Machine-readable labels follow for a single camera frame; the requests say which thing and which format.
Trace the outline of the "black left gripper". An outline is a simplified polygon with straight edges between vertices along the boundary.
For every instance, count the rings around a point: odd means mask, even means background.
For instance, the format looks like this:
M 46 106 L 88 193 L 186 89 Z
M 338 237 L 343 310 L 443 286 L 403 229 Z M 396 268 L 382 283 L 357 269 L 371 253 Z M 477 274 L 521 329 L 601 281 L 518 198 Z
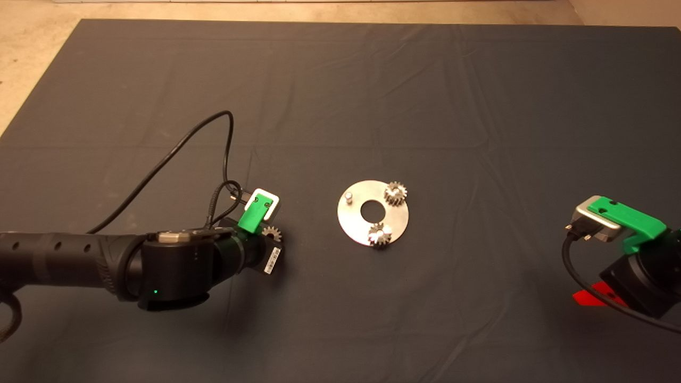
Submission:
M 234 243 L 238 250 L 237 274 L 245 269 L 252 269 L 271 276 L 277 262 L 283 258 L 283 242 L 280 236 L 237 233 Z

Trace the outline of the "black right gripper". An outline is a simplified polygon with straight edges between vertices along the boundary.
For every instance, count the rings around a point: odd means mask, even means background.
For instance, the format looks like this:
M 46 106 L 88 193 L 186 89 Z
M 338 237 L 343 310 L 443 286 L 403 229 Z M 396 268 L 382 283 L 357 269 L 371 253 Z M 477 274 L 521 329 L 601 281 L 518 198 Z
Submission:
M 667 230 L 642 244 L 639 251 L 623 255 L 600 273 L 603 282 L 592 288 L 623 307 L 660 319 L 680 301 L 680 233 Z M 586 289 L 572 294 L 577 305 L 604 307 Z

